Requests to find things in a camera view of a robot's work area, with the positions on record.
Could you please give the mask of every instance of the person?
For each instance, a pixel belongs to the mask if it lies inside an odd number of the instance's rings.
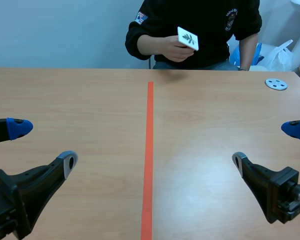
[[[144,0],[125,46],[140,60],[155,55],[154,69],[248,71],[262,26],[259,6],[260,0]],[[178,41],[178,27],[198,36],[198,51]],[[228,61],[233,34],[240,68]]]

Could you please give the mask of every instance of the card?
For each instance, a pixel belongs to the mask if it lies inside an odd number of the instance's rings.
[[[199,43],[198,43],[198,36],[184,30],[182,27],[178,26],[178,37],[179,37],[179,42],[188,46],[189,48],[192,48],[196,51],[199,50]]]

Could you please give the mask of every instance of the flag patch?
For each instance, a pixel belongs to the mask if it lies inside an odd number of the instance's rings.
[[[142,12],[138,12],[134,21],[141,25],[147,18],[147,15],[144,15]]]

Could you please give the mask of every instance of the blue plastic bag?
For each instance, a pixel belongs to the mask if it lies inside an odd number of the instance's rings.
[[[256,48],[255,48],[255,53],[254,53],[254,57],[253,57],[253,61],[252,61],[252,66],[257,65],[258,60],[259,60],[259,55],[261,52],[261,48],[262,48],[262,43],[259,43]],[[231,54],[230,58],[229,58],[230,63],[236,65],[236,66],[240,66],[240,50],[239,50],[239,46],[236,47],[236,49],[233,51],[233,53]]]

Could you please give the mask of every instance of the gray disc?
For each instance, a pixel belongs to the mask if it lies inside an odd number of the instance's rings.
[[[274,90],[283,91],[288,88],[288,84],[285,81],[276,78],[269,78],[265,80],[265,85]]]

